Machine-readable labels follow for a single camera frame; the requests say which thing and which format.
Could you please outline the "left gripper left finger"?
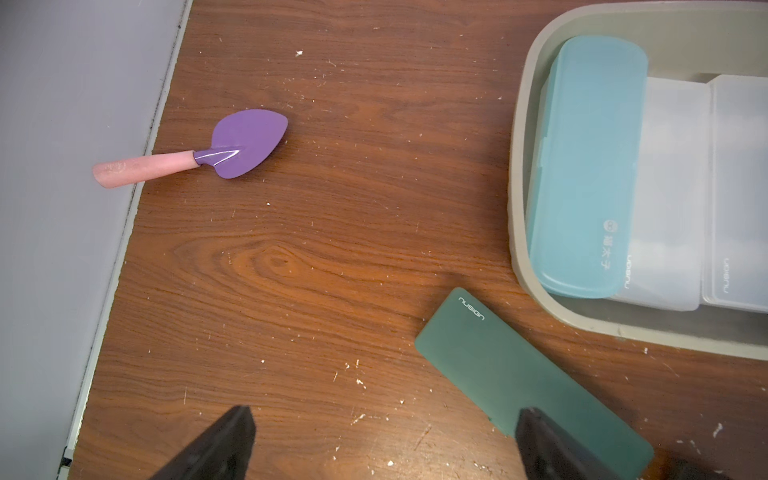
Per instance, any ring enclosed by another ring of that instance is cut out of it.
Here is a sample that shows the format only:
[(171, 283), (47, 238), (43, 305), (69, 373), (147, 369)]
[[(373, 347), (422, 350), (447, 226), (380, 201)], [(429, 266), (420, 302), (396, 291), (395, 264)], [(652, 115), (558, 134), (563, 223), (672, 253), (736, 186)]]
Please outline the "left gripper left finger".
[(244, 480), (255, 437), (250, 407), (233, 406), (151, 479)]

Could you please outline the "dark green pencil case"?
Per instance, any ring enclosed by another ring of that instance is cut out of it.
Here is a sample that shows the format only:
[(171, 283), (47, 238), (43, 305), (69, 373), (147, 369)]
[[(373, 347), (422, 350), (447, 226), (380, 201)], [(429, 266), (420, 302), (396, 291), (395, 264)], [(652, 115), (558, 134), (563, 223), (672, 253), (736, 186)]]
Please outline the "dark green pencil case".
[(651, 445), (463, 288), (453, 289), (414, 341), (417, 351), (505, 435), (533, 407), (620, 479), (635, 479)]

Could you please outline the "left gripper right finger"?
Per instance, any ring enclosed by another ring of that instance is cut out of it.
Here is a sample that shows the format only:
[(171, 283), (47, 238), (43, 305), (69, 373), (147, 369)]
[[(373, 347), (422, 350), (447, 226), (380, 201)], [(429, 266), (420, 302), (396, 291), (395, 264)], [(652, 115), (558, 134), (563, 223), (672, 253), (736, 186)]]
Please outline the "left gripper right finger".
[(610, 468), (538, 408), (520, 410), (515, 440), (528, 479), (618, 479)]

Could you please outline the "teal translucent pencil case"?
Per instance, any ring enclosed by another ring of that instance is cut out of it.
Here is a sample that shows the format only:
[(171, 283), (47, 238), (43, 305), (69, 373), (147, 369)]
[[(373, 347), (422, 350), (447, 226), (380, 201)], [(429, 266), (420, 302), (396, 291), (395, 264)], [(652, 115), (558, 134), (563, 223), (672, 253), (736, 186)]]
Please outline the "teal translucent pencil case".
[(620, 289), (647, 71), (632, 42), (576, 36), (540, 90), (526, 239), (533, 272), (551, 294), (603, 299)]

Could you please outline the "frosted white case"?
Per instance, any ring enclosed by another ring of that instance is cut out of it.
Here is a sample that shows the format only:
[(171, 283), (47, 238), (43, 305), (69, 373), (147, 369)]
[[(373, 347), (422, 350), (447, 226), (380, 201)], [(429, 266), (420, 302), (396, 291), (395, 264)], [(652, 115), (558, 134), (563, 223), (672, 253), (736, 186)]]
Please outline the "frosted white case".
[(614, 300), (671, 311), (698, 308), (709, 133), (707, 85), (648, 79), (632, 237)]
[(767, 79), (710, 83), (711, 126), (702, 299), (767, 311)]

